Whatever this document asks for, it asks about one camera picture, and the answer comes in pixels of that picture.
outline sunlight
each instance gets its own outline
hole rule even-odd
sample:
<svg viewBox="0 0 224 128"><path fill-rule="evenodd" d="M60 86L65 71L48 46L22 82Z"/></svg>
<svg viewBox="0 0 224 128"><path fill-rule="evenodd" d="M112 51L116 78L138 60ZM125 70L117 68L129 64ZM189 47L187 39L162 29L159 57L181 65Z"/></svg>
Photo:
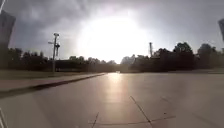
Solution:
<svg viewBox="0 0 224 128"><path fill-rule="evenodd" d="M98 17L85 22L78 39L78 50L86 57L115 60L147 54L146 33L133 18L125 15Z"/></svg>

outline lawn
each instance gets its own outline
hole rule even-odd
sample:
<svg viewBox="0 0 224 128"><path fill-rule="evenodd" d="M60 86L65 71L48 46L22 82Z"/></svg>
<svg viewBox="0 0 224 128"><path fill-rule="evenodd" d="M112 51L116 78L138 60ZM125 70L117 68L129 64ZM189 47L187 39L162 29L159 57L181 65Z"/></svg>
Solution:
<svg viewBox="0 0 224 128"><path fill-rule="evenodd" d="M84 72L39 72L39 71L24 71L24 70L0 70L0 79L34 79L47 78L69 75L87 74Z"/></svg>

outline concrete surface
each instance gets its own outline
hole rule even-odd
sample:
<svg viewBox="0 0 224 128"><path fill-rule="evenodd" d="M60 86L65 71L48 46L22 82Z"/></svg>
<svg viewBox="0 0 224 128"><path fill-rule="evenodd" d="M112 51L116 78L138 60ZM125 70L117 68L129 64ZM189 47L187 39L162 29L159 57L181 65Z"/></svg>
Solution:
<svg viewBox="0 0 224 128"><path fill-rule="evenodd" d="M91 77L91 76L101 75L101 74L104 74L104 73L92 73L92 74L38 78L38 79L0 80L0 91L27 88L27 87L57 83L62 81L76 80L80 78L86 78L86 77Z"/></svg>
<svg viewBox="0 0 224 128"><path fill-rule="evenodd" d="M224 75L108 74L0 99L9 128L223 128Z"/></svg>

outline overcast sky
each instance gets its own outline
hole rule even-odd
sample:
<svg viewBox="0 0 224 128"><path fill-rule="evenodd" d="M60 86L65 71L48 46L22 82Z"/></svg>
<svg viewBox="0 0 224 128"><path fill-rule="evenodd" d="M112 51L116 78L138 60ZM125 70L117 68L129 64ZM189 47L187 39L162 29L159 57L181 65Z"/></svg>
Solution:
<svg viewBox="0 0 224 128"><path fill-rule="evenodd" d="M148 36L148 42L153 42L154 51L158 48L172 50L181 41L188 42L194 52L202 43L210 43L217 49L224 45L217 23L224 18L223 0L6 1L4 10L16 17L10 47L43 51L46 56L52 53L47 42L53 41L54 32L60 33L60 58L90 56L78 47L83 25L99 14L108 16L120 12L131 13L139 28ZM145 43L144 52L133 51L133 54L147 54Z"/></svg>

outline lamp post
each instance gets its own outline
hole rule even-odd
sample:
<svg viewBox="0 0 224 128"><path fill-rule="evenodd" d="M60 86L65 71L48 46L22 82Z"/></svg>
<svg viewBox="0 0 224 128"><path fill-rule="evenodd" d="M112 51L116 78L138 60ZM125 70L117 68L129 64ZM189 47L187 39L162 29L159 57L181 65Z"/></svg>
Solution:
<svg viewBox="0 0 224 128"><path fill-rule="evenodd" d="M2 13L3 6L5 4L5 0L0 0L0 14Z"/></svg>
<svg viewBox="0 0 224 128"><path fill-rule="evenodd" d="M58 48L60 45L57 43L57 38L59 37L58 33L54 33L54 42L48 42L49 44L53 44L53 59L52 59L52 72L54 74L55 72L55 50L57 49L58 54Z"/></svg>

